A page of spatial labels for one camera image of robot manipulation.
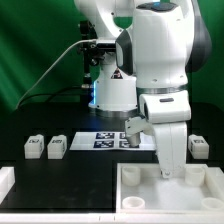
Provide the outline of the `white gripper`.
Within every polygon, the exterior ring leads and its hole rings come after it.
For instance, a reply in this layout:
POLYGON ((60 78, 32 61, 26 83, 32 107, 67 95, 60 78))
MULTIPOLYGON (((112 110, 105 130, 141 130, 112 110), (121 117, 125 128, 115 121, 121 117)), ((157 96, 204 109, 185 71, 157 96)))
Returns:
POLYGON ((172 178, 179 175, 186 164, 187 124, 156 124, 153 132, 162 177, 172 178))

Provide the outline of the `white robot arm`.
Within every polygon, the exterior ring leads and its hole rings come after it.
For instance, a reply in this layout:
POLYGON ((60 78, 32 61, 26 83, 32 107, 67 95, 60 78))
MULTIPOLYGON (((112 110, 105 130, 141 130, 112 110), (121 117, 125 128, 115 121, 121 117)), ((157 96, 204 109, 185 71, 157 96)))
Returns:
POLYGON ((186 164, 191 119, 187 74, 199 70, 211 39, 198 0, 74 0, 96 31, 93 58, 100 63, 95 99, 104 114, 138 115, 125 121, 129 144, 151 136, 162 175, 186 164))

